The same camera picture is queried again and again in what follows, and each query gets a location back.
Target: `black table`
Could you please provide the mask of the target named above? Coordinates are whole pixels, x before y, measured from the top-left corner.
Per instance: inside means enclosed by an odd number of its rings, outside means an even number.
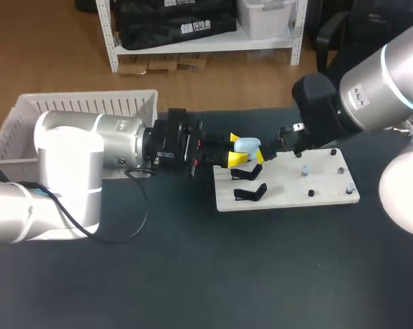
[[[296,111],[191,114],[208,130],[268,140]],[[0,328],[413,328],[413,236],[385,214],[384,167],[407,141],[391,132],[340,145],[358,204],[220,213],[212,169],[143,180],[152,200],[130,243],[0,245]],[[143,201],[104,182],[102,229],[128,233]]]

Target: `black clip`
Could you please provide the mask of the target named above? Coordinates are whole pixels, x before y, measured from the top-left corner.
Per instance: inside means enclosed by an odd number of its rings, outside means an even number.
[[[263,166],[261,164],[255,166],[251,172],[241,169],[231,169],[231,176],[233,177],[233,180],[255,180],[255,178],[257,178],[261,173],[262,169]]]
[[[247,190],[241,190],[240,188],[236,188],[234,190],[235,201],[240,200],[249,200],[249,201],[260,201],[263,197],[264,193],[268,190],[268,185],[263,183],[260,185],[257,191],[251,192]]]

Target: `black bag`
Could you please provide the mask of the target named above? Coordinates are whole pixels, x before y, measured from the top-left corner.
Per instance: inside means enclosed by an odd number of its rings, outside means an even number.
[[[119,37],[128,50],[213,36],[237,29],[234,12],[198,12],[171,19],[130,21],[118,26]]]
[[[117,24],[170,19],[209,11],[236,12],[234,0],[116,0]]]

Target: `white plastic basket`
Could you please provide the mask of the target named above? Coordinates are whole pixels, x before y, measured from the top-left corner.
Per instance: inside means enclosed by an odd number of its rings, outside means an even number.
[[[90,112],[141,117],[152,126],[157,118],[156,90],[21,95],[0,130],[0,170],[11,182],[38,180],[34,127],[46,111]],[[122,170],[104,169],[104,179],[124,178]]]

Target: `black cable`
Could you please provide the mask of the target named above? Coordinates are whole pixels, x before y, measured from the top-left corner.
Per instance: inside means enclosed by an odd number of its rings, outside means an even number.
[[[87,237],[89,237],[90,239],[93,239],[94,241],[100,242],[100,243],[106,243],[106,244],[110,244],[110,245],[116,245],[118,243],[123,243],[126,242],[128,240],[130,240],[131,238],[133,238],[134,236],[136,236],[139,231],[142,230],[142,228],[145,225],[145,222],[147,221],[147,215],[148,215],[148,202],[149,199],[147,197],[147,193],[145,192],[145,189],[143,187],[143,185],[140,183],[140,181],[134,177],[131,172],[136,171],[136,172],[143,172],[143,173],[149,173],[151,175],[155,175],[156,172],[152,169],[148,169],[148,168],[136,168],[136,169],[127,169],[124,171],[124,174],[130,178],[131,180],[133,180],[141,189],[141,192],[143,193],[144,196],[144,202],[145,202],[145,214],[144,214],[144,219],[141,222],[141,225],[139,226],[139,228],[133,232],[130,236],[128,236],[127,238],[121,239],[121,240],[115,240],[115,241],[111,241],[111,240],[106,240],[106,239],[102,239],[99,238],[96,234],[90,233],[88,230],[86,230],[83,226],[81,226],[72,216],[71,214],[68,212],[68,210],[62,205],[62,203],[60,202],[60,200],[45,186],[43,186],[42,184],[39,183],[35,183],[35,182],[19,182],[20,185],[24,186],[25,188],[30,188],[30,189],[38,189],[41,190],[43,193],[45,193],[46,195],[48,195],[48,197],[53,200],[53,202],[57,205],[57,207],[59,207],[59,209],[61,209],[61,211],[64,213],[64,215],[67,217],[67,219],[69,219],[69,221],[84,235],[86,235]]]

